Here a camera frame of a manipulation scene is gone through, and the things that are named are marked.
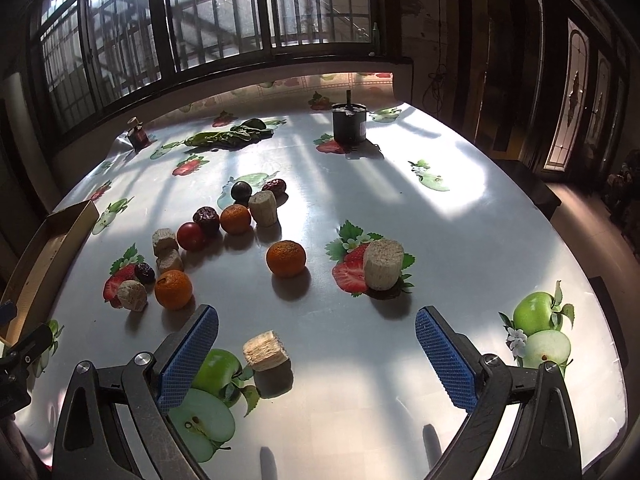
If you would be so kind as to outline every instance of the black cylindrical container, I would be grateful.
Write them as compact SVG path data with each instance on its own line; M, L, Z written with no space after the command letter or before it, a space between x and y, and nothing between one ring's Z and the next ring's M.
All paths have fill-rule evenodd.
M347 102L332 106L334 112L334 140L338 144L354 146L367 138L365 122L367 107L351 103L351 90L347 90Z

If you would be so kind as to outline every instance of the blue gripper pad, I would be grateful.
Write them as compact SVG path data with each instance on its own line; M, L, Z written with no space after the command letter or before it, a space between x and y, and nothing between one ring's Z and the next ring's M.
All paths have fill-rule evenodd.
M471 413L478 402L474 375L426 308L415 315L415 335L453 405Z
M163 415L180 406L193 378L218 336L218 313L209 306L191 332L184 338L174 358L162 371L158 381L158 409Z

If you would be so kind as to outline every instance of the printed white flower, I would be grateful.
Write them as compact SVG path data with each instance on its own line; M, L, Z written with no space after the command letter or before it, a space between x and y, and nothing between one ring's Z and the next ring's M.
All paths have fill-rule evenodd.
M526 334L522 331L522 329L517 329L514 330L513 328L511 328L510 326L507 327L507 341L522 341L523 343L527 342L527 336Z
M526 343L522 339L515 339L514 341L511 341L511 343L509 344L509 350L511 350L511 354L513 354L514 358L524 357L525 346L526 346Z
M353 252L353 250L360 245L360 242L354 240L353 238L349 238L346 242L342 244L342 246L347 249L348 253Z

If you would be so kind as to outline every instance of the floor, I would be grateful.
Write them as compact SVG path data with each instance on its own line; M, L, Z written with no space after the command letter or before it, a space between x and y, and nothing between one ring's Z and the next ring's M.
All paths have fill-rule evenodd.
M588 278L602 276L625 336L629 364L624 370L627 426L640 414L640 261L597 194L585 196L564 184L548 184L562 200L551 224Z

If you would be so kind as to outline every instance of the window frame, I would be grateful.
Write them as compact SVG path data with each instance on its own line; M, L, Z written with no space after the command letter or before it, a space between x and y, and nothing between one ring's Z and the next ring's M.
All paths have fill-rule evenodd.
M26 63L30 93L33 99L33 111L40 125L46 124L46 129L37 128L38 140L47 156L52 156L57 151L71 144L79 137L99 126L101 123L121 113L126 113L128 108L142 102L149 101L155 95L165 94L174 89L188 86L203 80L221 78L233 73L247 72L256 68L272 66L287 66L294 63L313 61L372 61L384 60L389 62L389 57L382 54L389 52L399 55L397 38L390 38L387 43L384 37L385 23L393 13L393 6L385 12L380 9L380 0L369 0L370 29L374 23L378 24L380 37L380 50L375 56L370 56L373 51L373 34L369 43L340 42L340 43L311 43L274 47L271 45L271 30L269 27L268 6L269 0L256 0L257 19L260 25L260 40L262 48L229 56L223 59L212 60L192 66L186 70L181 69L178 58L177 43L174 30L174 21L170 0L149 0L150 21L154 37L154 45L158 56L158 65L161 78L158 81L139 88L129 94L116 99L111 103L102 102L98 90L99 74L96 73L93 62L93 52L90 44L88 25L87 0L65 0L43 23L43 0L34 0L29 9L30 28L27 35ZM76 126L63 131L55 120L50 95L47 92L47 80L44 72L44 62L40 54L40 37L60 16L73 5L78 4L79 35L82 51L82 65L87 76L92 99L96 112L85 118Z

